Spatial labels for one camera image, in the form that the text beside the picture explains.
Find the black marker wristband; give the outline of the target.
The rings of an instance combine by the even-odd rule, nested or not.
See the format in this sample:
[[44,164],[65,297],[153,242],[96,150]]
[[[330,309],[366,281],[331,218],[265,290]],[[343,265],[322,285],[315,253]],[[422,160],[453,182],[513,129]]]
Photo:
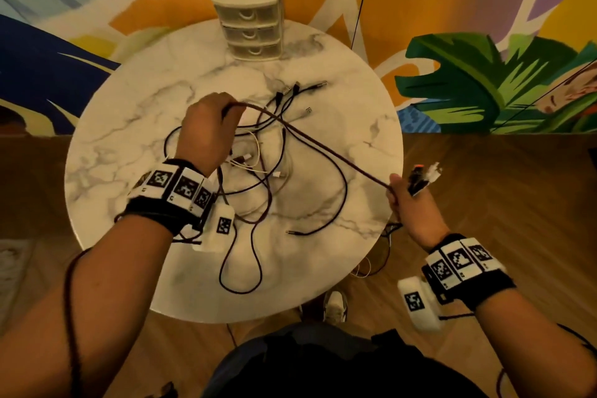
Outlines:
[[504,265],[482,244],[457,233],[432,248],[422,274],[439,304],[459,300],[472,312],[490,297],[516,288]]
[[204,232],[217,198],[217,187],[187,160],[168,159],[146,172],[131,188],[124,210],[115,217],[138,215],[178,236],[190,226]]

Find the person's left hand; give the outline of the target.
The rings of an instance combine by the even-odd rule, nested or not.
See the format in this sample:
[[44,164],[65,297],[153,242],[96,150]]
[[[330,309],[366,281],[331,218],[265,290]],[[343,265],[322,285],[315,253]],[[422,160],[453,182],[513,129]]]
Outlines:
[[219,108],[219,93],[210,93],[189,106],[175,150],[174,158],[190,162],[205,177],[228,158],[234,141],[220,139]]

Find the bundle of cable plugs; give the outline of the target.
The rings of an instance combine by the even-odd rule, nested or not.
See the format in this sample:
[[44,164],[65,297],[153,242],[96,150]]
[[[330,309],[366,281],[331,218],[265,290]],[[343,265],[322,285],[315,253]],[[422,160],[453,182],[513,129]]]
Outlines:
[[416,196],[420,191],[425,189],[431,183],[439,179],[442,173],[442,168],[439,162],[431,164],[428,168],[423,165],[414,166],[408,177],[408,193],[411,197]]

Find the white shoe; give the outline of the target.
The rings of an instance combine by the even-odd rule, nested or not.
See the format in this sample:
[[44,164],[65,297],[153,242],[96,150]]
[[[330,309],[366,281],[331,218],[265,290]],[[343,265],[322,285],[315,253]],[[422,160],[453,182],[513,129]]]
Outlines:
[[347,320],[347,299],[340,290],[329,290],[324,297],[323,322],[337,326]]

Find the person's right hand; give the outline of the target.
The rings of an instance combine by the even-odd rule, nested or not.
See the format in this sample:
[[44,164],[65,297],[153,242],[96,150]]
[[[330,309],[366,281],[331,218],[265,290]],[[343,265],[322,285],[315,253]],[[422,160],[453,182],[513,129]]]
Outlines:
[[390,207],[408,235],[426,252],[451,233],[429,188],[411,197],[405,181],[405,201],[399,207]]

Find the person's right forearm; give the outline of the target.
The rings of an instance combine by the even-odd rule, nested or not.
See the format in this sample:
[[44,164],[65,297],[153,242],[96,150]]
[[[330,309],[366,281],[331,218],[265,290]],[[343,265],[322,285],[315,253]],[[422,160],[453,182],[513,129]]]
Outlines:
[[474,313],[518,398],[597,398],[597,358],[518,290],[489,297]]

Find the white plastic drawer unit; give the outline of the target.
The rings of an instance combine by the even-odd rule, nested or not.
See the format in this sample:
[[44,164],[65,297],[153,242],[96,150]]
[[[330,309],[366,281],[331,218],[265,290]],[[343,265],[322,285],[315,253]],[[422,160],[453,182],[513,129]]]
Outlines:
[[282,0],[212,0],[233,57],[271,61],[282,55]]

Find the person's dark clothing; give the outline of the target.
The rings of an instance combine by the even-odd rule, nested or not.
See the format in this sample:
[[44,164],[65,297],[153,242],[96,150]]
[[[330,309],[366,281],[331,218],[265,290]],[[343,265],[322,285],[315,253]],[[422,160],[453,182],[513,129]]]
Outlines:
[[201,398],[489,398],[461,373],[406,344],[323,322],[294,323],[239,344]]

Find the person's left forearm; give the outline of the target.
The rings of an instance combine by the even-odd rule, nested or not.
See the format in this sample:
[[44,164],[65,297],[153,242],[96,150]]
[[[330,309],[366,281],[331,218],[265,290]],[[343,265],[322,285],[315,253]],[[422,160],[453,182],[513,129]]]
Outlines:
[[[172,233],[121,218],[76,264],[71,304],[84,398],[102,398],[143,327]],[[0,398],[69,398],[62,280],[0,338]]]

